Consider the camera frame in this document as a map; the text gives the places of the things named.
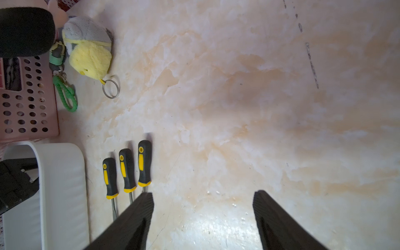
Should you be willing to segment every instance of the marble floor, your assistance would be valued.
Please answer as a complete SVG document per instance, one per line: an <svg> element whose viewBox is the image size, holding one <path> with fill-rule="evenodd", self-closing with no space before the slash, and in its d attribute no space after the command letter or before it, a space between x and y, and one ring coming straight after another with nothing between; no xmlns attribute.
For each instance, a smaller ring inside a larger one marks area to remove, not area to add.
<svg viewBox="0 0 400 250"><path fill-rule="evenodd" d="M396 0L81 0L68 13L112 31L108 77L121 87L108 99L66 65L79 106L58 102L53 141L84 153L91 240L112 223L102 160L151 137L146 249L261 249L259 189L330 249L399 249L399 10ZM116 201L129 205L123 192Z"/></svg>

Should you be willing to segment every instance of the key ring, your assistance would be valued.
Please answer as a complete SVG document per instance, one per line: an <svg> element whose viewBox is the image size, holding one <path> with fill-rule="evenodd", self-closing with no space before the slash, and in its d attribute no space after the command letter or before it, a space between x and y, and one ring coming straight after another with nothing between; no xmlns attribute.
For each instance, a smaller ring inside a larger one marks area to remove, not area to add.
<svg viewBox="0 0 400 250"><path fill-rule="evenodd" d="M116 82L114 82L113 80L111 80L111 79L105 80L104 82L108 82L108 81L113 82L113 83L115 84L115 86L117 87L117 94L116 94L115 96L109 96L109 95L107 95L106 91L104 90L105 84L102 84L102 85L103 85L103 93L104 93L108 98L110 98L110 99L115 99L115 98L120 94L120 87L118 87L118 84L117 84Z"/></svg>

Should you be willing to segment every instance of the yellow grip insert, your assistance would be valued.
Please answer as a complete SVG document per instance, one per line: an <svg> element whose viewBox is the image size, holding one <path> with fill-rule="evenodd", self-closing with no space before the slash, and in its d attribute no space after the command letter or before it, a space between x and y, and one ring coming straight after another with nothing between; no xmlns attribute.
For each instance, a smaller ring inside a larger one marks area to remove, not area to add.
<svg viewBox="0 0 400 250"><path fill-rule="evenodd" d="M147 183L138 182L138 185L141 186L141 187L146 187L146 186L150 185L150 183L151 183L151 181L149 181Z"/></svg>
<svg viewBox="0 0 400 250"><path fill-rule="evenodd" d="M125 171L125 163L124 162L121 162L121 173L122 173L122 176L125 178L126 171Z"/></svg>
<svg viewBox="0 0 400 250"><path fill-rule="evenodd" d="M104 170L104 182L106 183L106 185L108 185L108 174L106 170Z"/></svg>
<svg viewBox="0 0 400 250"><path fill-rule="evenodd" d="M125 192L125 193L130 193L130 192L133 192L135 189L136 189L136 187L133 187L133 188L131 188L131 189L126 189L126 188L124 188L124 192Z"/></svg>
<svg viewBox="0 0 400 250"><path fill-rule="evenodd" d="M109 199L109 200L111 200L111 199L114 199L114 198L117 197L117 196L118 196L118 193L115 194L115 195L107 195L106 198Z"/></svg>
<svg viewBox="0 0 400 250"><path fill-rule="evenodd" d="M139 154L139 170L143 171L143 154Z"/></svg>

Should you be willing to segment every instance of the metal ring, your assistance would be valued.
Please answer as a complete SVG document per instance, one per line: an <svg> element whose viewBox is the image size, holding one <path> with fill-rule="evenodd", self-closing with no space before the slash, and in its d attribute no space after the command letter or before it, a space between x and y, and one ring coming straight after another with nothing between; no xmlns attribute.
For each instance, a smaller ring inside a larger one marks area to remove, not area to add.
<svg viewBox="0 0 400 250"><path fill-rule="evenodd" d="M109 79L109 80L105 80L105 82L108 82L108 81L113 82L113 83L115 84L115 86L117 87L117 95L115 95L115 96L109 96L109 95L107 95L106 91L104 90L105 84L102 84L102 85L103 85L103 93L104 93L108 98L114 99L114 98L116 98L116 97L120 94L120 87L118 87L118 84L117 84L116 82L114 82L113 80L110 80L110 79Z"/></svg>
<svg viewBox="0 0 400 250"><path fill-rule="evenodd" d="M67 74L65 72L59 74L58 77L60 77L64 81L65 85L67 84Z"/></svg>

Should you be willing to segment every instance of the screwdriver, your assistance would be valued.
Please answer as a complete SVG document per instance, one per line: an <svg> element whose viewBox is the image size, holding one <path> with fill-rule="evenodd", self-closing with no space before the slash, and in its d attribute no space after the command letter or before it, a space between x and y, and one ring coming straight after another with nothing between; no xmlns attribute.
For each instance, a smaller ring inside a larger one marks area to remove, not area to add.
<svg viewBox="0 0 400 250"><path fill-rule="evenodd" d="M121 149L120 153L121 173L124 178L125 186L124 192L129 193L129 200L132 204L132 192L136 189L135 175L134 175L134 162L132 151L129 148Z"/></svg>
<svg viewBox="0 0 400 250"><path fill-rule="evenodd" d="M146 192L146 187L150 185L150 165L152 157L152 146L148 140L139 142L138 145L138 165L139 165L139 181L138 185L143 187L143 193Z"/></svg>
<svg viewBox="0 0 400 250"><path fill-rule="evenodd" d="M114 198L118 195L117 188L117 168L115 165L114 158L106 158L103 160L103 174L104 174L104 182L107 186L107 199L111 200L112 205L112 218L114 220L117 219L117 211L115 209Z"/></svg>

